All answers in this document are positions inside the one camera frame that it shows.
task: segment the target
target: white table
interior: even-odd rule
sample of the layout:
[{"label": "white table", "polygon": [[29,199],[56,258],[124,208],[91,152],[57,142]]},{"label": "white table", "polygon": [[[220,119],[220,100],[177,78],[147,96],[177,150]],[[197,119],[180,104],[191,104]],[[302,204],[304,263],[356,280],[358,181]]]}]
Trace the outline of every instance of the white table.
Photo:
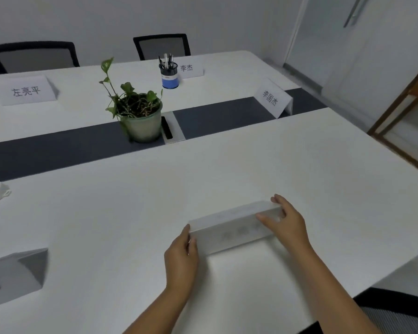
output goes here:
[{"label": "white table", "polygon": [[[166,91],[166,110],[251,96],[266,76],[296,87],[247,52],[201,58],[206,76]],[[116,64],[111,76],[145,91],[159,87],[152,68]],[[109,121],[98,66],[45,74],[59,101],[18,115],[0,107],[0,141]],[[0,256],[49,247],[51,260],[42,290],[0,305],[0,334],[121,333],[164,288],[163,252],[188,220],[275,192],[352,296],[418,255],[418,171],[329,108],[7,183]],[[195,292],[177,333],[296,333],[313,322],[275,240],[210,256]]]}]

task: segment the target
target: potted plant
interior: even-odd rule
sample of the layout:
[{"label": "potted plant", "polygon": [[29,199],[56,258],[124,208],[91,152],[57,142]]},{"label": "potted plant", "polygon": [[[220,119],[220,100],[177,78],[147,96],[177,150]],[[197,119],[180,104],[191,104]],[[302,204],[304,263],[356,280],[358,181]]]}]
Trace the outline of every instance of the potted plant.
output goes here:
[{"label": "potted plant", "polygon": [[[151,90],[147,93],[136,93],[130,82],[126,82],[121,84],[124,93],[118,95],[108,76],[108,69],[112,62],[113,57],[101,63],[101,69],[105,72],[106,78],[99,83],[105,87],[111,98],[106,110],[113,114],[113,118],[117,117],[130,140],[141,143],[154,141],[161,134],[163,90],[161,90],[161,98],[158,98]],[[106,83],[110,85],[114,95],[110,93]]]}]

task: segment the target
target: black office chair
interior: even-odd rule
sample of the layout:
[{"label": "black office chair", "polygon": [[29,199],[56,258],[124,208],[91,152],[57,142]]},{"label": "black office chair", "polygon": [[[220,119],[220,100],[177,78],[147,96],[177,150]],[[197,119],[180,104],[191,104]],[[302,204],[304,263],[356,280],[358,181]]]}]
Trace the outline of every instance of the black office chair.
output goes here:
[{"label": "black office chair", "polygon": [[186,34],[163,34],[134,37],[133,42],[139,59],[154,60],[158,55],[163,57],[170,53],[175,57],[190,56],[189,42]]},{"label": "black office chair", "polygon": [[79,67],[72,42],[33,41],[0,44],[0,74]]}]

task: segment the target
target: soil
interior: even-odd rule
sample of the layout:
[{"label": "soil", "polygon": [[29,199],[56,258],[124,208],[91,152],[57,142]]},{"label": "soil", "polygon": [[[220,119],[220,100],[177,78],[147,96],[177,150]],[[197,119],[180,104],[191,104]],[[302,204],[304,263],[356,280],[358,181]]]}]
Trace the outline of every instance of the soil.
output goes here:
[{"label": "soil", "polygon": [[[138,118],[141,117],[147,117],[151,114],[155,113],[160,108],[160,101],[155,100],[154,104],[151,105],[146,100],[147,95],[146,94],[137,94],[132,95],[130,97],[122,98],[121,101],[125,103],[129,108],[130,112]],[[120,103],[116,105],[116,109],[119,116],[122,117],[131,117],[131,115],[128,115],[124,106]]]}]

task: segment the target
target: blue pen holder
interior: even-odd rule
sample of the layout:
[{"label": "blue pen holder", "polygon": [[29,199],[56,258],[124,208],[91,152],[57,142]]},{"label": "blue pen holder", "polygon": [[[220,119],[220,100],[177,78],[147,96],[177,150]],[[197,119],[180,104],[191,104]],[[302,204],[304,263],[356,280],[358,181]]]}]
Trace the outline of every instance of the blue pen holder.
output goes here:
[{"label": "blue pen holder", "polygon": [[164,69],[160,65],[160,70],[164,88],[175,89],[179,86],[180,81],[178,80],[178,65],[175,62],[173,63],[173,67],[169,69]]}]

